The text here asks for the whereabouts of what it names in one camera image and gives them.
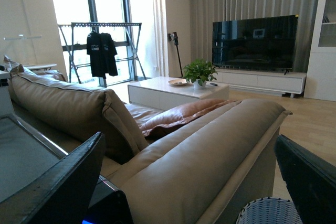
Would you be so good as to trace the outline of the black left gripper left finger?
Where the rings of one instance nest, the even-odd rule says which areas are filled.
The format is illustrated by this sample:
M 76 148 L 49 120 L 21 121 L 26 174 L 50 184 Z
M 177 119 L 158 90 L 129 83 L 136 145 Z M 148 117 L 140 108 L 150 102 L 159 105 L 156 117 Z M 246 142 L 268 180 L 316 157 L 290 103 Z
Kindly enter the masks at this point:
M 1 223 L 82 223 L 100 176 L 98 132 L 36 180 L 1 202 Z

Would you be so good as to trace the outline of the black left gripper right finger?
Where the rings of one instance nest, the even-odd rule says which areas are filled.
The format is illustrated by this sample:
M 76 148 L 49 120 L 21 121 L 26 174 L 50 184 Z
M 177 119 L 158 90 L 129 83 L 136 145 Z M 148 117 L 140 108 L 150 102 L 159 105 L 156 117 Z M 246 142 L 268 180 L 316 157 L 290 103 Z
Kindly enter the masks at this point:
M 284 135 L 274 151 L 301 221 L 335 223 L 335 166 Z

